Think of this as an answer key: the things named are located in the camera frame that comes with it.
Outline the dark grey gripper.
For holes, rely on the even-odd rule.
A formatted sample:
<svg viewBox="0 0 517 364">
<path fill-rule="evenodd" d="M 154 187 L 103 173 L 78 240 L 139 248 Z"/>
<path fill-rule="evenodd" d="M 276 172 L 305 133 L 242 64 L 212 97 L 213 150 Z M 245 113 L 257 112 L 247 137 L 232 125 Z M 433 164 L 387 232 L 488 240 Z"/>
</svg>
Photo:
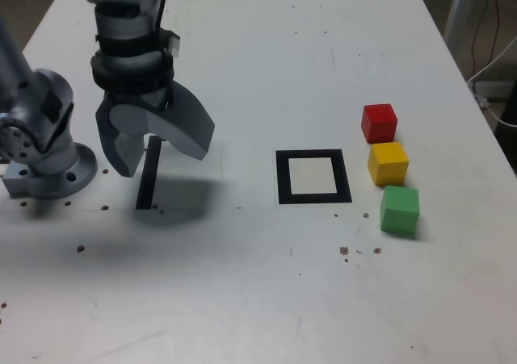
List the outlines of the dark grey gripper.
<svg viewBox="0 0 517 364">
<path fill-rule="evenodd" d="M 201 161 L 215 129 L 199 99 L 177 82 L 171 82 L 171 89 L 166 86 L 144 94 L 124 87 L 106 90 L 95 118 L 105 157 L 126 178 L 134 176 L 141 161 L 143 135 L 160 136 Z"/>
</svg>

